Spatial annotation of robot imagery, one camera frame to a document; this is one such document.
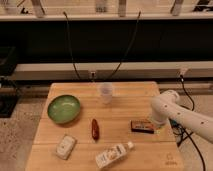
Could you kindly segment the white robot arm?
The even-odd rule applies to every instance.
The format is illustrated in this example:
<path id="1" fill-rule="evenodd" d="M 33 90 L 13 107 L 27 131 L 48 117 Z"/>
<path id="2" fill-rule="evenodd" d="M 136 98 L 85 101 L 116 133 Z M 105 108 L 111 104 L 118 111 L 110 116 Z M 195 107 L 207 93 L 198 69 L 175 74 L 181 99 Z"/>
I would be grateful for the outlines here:
<path id="1" fill-rule="evenodd" d="M 179 94 L 174 90 L 167 90 L 151 100 L 151 122 L 160 128 L 172 119 L 190 129 L 200 137 L 213 144 L 213 117 L 191 111 L 178 105 Z"/>

